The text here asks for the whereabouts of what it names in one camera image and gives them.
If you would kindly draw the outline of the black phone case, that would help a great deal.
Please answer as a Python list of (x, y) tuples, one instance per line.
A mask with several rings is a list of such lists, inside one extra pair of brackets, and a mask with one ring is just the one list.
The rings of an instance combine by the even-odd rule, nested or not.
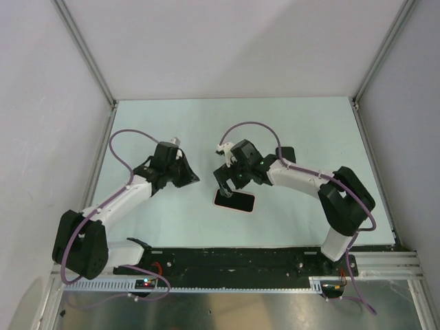
[(278, 146), (275, 149), (278, 159), (280, 156), (283, 157), (284, 160), (288, 162), (296, 163), (296, 154), (295, 150), (291, 146)]

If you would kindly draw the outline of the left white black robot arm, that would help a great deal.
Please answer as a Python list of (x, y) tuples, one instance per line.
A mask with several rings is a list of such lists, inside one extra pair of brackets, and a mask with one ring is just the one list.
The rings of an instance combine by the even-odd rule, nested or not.
[(160, 142), (152, 156), (133, 170), (133, 179), (121, 188), (121, 194), (104, 206), (88, 207), (81, 212), (66, 211), (60, 218), (52, 260), (61, 264), (66, 249), (66, 268), (92, 280), (104, 269), (129, 265), (137, 274), (152, 268), (150, 246), (138, 239), (108, 242), (118, 221), (132, 209), (152, 198), (167, 183), (182, 188), (198, 182), (184, 152), (177, 144)]

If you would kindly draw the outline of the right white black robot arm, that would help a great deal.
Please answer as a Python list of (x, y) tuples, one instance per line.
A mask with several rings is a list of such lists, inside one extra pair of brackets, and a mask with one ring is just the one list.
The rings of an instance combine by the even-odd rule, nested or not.
[(330, 174), (296, 165), (295, 151), (279, 146), (274, 154), (263, 157), (249, 140), (226, 142), (216, 147), (225, 164), (213, 172), (219, 194), (231, 198), (250, 182), (282, 186), (318, 199), (330, 229), (320, 247), (319, 270), (332, 276), (342, 268), (342, 256), (360, 225), (375, 207), (375, 200), (348, 167)]

